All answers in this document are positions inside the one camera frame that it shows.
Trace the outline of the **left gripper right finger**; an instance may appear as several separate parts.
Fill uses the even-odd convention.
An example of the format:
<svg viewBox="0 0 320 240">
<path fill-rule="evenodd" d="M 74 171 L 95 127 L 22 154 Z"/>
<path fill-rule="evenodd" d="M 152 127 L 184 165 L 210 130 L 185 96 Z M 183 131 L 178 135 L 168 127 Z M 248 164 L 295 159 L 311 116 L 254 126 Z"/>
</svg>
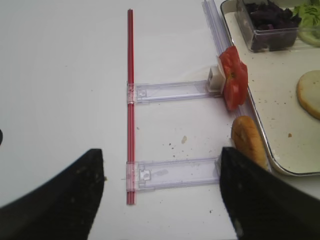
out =
<svg viewBox="0 0 320 240">
<path fill-rule="evenodd" d="M 320 201 L 237 149 L 220 168 L 219 188 L 239 240 L 318 240 Z"/>
</svg>

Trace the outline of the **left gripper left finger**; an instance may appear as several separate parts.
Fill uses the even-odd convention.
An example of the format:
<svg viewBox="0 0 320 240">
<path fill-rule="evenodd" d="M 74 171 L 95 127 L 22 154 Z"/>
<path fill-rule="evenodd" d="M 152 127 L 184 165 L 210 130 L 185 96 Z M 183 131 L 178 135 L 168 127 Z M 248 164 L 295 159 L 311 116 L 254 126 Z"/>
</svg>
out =
<svg viewBox="0 0 320 240">
<path fill-rule="evenodd" d="M 90 149 L 51 180 L 1 207 L 2 240 L 86 240 L 104 192 L 101 149 Z"/>
</svg>

